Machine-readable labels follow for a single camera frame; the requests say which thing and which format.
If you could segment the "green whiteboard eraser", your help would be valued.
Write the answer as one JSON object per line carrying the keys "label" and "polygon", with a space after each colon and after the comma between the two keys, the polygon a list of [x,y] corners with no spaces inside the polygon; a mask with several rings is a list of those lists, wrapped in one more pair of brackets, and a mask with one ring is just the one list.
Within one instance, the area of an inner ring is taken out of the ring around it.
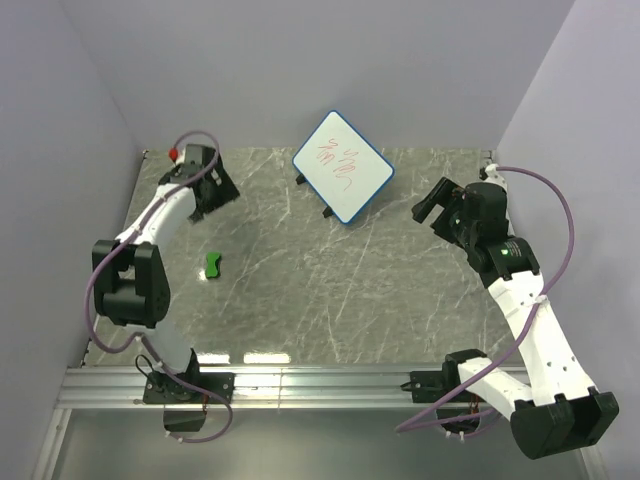
{"label": "green whiteboard eraser", "polygon": [[215,279],[220,276],[221,260],[222,255],[220,252],[209,252],[206,254],[206,265],[204,268],[204,276],[206,279]]}

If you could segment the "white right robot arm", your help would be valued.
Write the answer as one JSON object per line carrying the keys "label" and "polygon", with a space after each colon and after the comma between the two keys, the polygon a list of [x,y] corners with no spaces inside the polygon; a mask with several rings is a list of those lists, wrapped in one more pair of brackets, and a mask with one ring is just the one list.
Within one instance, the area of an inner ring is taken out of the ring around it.
{"label": "white right robot arm", "polygon": [[442,210],[434,233],[462,249],[502,312],[527,372],[521,382],[478,350],[450,354],[443,364],[444,394],[398,426],[430,427],[426,416],[473,394],[506,418],[521,452],[530,459],[598,443],[619,413],[611,392],[602,392],[572,351],[547,297],[550,288],[529,243],[511,229],[504,182],[494,175],[465,187],[443,177],[412,208],[422,223]]}

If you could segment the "blue framed whiteboard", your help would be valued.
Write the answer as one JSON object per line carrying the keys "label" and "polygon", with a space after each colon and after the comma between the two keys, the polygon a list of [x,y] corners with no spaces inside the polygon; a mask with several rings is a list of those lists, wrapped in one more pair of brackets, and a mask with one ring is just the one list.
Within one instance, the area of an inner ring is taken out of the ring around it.
{"label": "blue framed whiteboard", "polygon": [[325,115],[292,165],[343,224],[351,223],[395,175],[382,153],[336,110]]}

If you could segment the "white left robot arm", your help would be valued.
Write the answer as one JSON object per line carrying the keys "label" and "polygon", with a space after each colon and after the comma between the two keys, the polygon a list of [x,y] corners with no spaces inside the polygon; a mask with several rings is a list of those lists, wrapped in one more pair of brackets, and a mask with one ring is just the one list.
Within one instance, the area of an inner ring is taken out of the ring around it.
{"label": "white left robot arm", "polygon": [[186,221],[201,220],[239,191],[216,146],[188,144],[171,149],[170,157],[173,168],[138,218],[115,239],[94,245],[85,298],[97,314],[129,332],[127,345],[143,345],[153,389],[190,402],[209,392],[195,351],[166,318],[172,295],[163,252]]}

